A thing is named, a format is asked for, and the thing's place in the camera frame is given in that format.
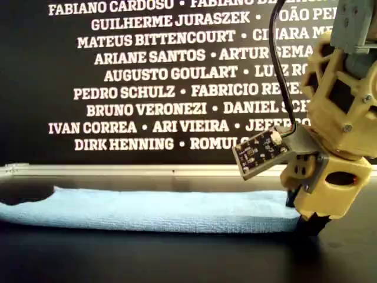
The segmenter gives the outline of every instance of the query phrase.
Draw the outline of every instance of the black wall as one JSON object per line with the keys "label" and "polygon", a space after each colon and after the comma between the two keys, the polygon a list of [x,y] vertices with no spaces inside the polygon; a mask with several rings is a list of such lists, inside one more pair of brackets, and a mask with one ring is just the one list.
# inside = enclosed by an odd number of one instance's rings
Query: black wall
{"label": "black wall", "polygon": [[[237,1],[217,1],[217,2],[237,2]],[[236,6],[215,6],[207,8],[191,8],[191,0],[186,0],[184,5],[180,1],[174,1],[173,9],[162,9],[152,11],[125,11],[96,14],[79,15],[49,15],[49,4],[57,4],[52,1],[23,1],[23,0],[2,0],[0,9],[0,130],[1,130],[1,164],[11,162],[28,162],[33,164],[195,164],[195,163],[228,163],[233,164],[231,150],[226,146],[234,145],[222,144],[224,149],[191,149],[195,146],[192,138],[216,138],[234,137],[233,141],[240,141],[242,137],[252,136],[265,127],[271,126],[269,123],[279,123],[288,119],[286,113],[282,112],[282,99],[280,95],[268,95],[263,93],[263,86],[271,87],[271,83],[276,84],[274,77],[261,77],[258,70],[263,69],[263,65],[270,65],[268,58],[239,58],[238,60],[221,60],[224,50],[229,54],[229,48],[254,48],[250,50],[255,55],[256,48],[268,47],[268,41],[259,40],[256,35],[260,35],[256,29],[267,29],[270,13],[274,3],[265,3],[266,0],[255,0],[252,5]],[[310,47],[316,43],[315,30],[319,27],[331,27],[334,10],[337,1],[290,1],[284,7],[286,12],[282,14],[283,19],[292,21],[278,21],[277,33],[280,40],[277,46],[285,46],[282,54],[282,64],[287,64],[287,80],[299,82],[301,75],[297,68],[301,68],[310,55]],[[107,10],[110,8],[110,1],[107,1]],[[234,21],[243,20],[240,14],[249,12],[247,19],[250,22],[228,23],[233,17]],[[192,26],[172,26],[157,28],[126,28],[112,30],[93,30],[91,23],[94,19],[148,17],[159,15],[172,15],[172,21],[179,19],[179,15],[208,13],[207,17],[219,17],[223,15],[223,23],[216,25],[192,25]],[[287,33],[281,34],[281,28]],[[200,32],[200,31],[228,31],[227,42],[205,42],[196,44],[166,44],[166,45],[145,45],[135,43],[136,34],[160,34],[166,32]],[[79,37],[98,37],[122,35],[124,38],[132,39],[133,43],[122,47],[98,47],[98,48],[78,48]],[[148,62],[153,59],[153,55],[161,51],[169,50],[194,50],[197,58],[204,61],[178,61],[176,62]],[[121,53],[132,51],[142,51],[146,54],[146,62],[138,64],[108,64],[95,65],[97,54]],[[207,78],[207,79],[177,79],[171,77],[172,68],[183,67],[206,67],[206,72],[211,67],[217,66],[237,66],[234,77],[228,78]],[[166,80],[141,80],[141,81],[105,81],[108,70],[124,69],[148,69],[165,68],[168,73]],[[209,84],[255,84],[253,85],[254,95],[243,96],[212,96],[195,97],[192,85]],[[123,87],[147,85],[167,85],[175,87],[175,96],[166,98],[121,98]],[[118,90],[118,97],[107,100],[83,100],[74,99],[75,88],[110,88]],[[180,90],[185,89],[186,93],[181,94]],[[303,94],[293,93],[292,99],[296,100],[300,107],[297,107],[297,118],[305,118],[305,102],[307,98]],[[224,102],[240,103],[244,101],[263,102],[264,113],[244,113],[244,114],[224,114]],[[164,107],[169,107],[169,103],[206,103],[198,109],[192,108],[196,114],[186,115],[145,115],[138,113],[141,109],[152,109],[142,104],[162,103]],[[98,116],[88,117],[87,105],[97,104],[129,104],[128,109],[134,110],[131,116]],[[187,131],[180,126],[185,125],[187,120],[224,120],[225,131],[203,132]],[[247,131],[246,126],[258,123],[256,129]],[[136,133],[109,133],[109,134],[86,134],[83,132],[85,122],[116,122],[126,121],[128,124],[134,122]],[[176,131],[166,133],[153,133],[155,122],[176,121]],[[54,134],[49,133],[51,128],[49,123],[79,123],[79,133]],[[110,139],[136,139],[143,138],[171,138],[173,147],[164,150],[111,150]],[[104,145],[107,150],[76,150],[76,139],[106,139]],[[202,140],[205,146],[209,140]]]}

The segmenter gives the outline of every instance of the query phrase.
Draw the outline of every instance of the screw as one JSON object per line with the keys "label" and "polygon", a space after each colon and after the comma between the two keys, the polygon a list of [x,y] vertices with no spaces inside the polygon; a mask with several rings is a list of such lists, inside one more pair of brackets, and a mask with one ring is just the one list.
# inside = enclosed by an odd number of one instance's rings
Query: screw
{"label": "screw", "polygon": [[349,133],[350,131],[352,131],[352,126],[351,125],[345,125],[343,127],[343,132],[344,133]]}
{"label": "screw", "polygon": [[363,102],[364,103],[368,103],[372,100],[372,96],[370,94],[368,94],[366,97],[363,98]]}

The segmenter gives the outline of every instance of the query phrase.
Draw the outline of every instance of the metal bracket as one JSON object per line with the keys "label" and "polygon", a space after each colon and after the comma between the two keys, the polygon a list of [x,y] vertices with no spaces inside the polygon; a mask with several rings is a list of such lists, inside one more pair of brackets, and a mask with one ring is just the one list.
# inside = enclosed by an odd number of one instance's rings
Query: metal bracket
{"label": "metal bracket", "polygon": [[375,9],[374,0],[339,0],[331,33],[331,46],[347,54],[369,53],[376,44],[366,42]]}
{"label": "metal bracket", "polygon": [[[286,133],[287,130],[284,127],[276,126],[275,130],[277,130],[279,133]],[[255,140],[258,140],[259,136],[266,134],[269,134],[270,131],[262,132],[256,136],[253,136],[250,138],[249,141],[247,141],[248,144],[245,145],[245,143],[242,144],[243,147],[250,147],[250,144],[254,144]],[[268,170],[269,168],[273,167],[274,165],[280,164],[282,162],[289,162],[296,158],[297,155],[307,155],[307,154],[315,154],[317,152],[321,152],[320,146],[317,144],[317,142],[313,139],[312,135],[308,132],[308,130],[303,127],[301,124],[297,125],[296,131],[286,137],[282,137],[282,144],[284,144],[285,151],[279,153],[278,155],[275,155],[275,157],[272,157],[268,160],[264,160],[260,164],[255,165],[255,159],[252,158],[253,166],[251,169],[244,170],[244,166],[241,164],[241,158],[246,157],[240,157],[238,150],[236,147],[233,148],[233,155],[236,159],[237,166],[239,168],[239,172],[241,173],[241,176],[244,180],[249,180],[250,178],[257,176],[261,172],[264,172]]]}
{"label": "metal bracket", "polygon": [[328,164],[328,154],[322,149],[319,143],[314,140],[308,130],[301,125],[297,126],[297,130],[294,134],[283,140],[297,155],[317,155],[315,171],[312,177],[302,180],[301,184],[305,192],[313,193],[315,184],[317,184],[322,172]]}

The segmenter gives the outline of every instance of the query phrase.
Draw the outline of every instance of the blue towel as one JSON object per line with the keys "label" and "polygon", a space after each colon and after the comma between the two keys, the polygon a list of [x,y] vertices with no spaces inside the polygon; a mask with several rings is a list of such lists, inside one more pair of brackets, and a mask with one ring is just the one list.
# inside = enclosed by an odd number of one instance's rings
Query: blue towel
{"label": "blue towel", "polygon": [[48,199],[0,205],[0,219],[60,228],[185,233],[292,231],[299,214],[286,192],[115,192],[61,189]]}

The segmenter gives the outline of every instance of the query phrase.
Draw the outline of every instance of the black cable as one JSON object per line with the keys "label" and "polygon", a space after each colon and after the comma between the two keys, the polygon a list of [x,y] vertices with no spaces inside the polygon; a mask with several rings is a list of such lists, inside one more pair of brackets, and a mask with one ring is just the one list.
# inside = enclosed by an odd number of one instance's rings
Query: black cable
{"label": "black cable", "polygon": [[280,90],[282,92],[285,109],[288,112],[290,122],[292,124],[293,130],[290,134],[293,134],[296,130],[296,119],[295,119],[295,115],[293,114],[293,105],[290,99],[290,94],[287,87],[287,82],[284,77],[282,66],[280,65],[280,61],[277,57],[276,45],[275,45],[275,21],[276,21],[277,16],[280,13],[280,10],[285,4],[285,1],[286,0],[277,0],[277,3],[275,4],[275,7],[273,8],[271,18],[270,18],[270,25],[269,25],[269,45],[270,45],[271,60],[275,68],[277,81],[279,82],[279,85],[280,85]]}

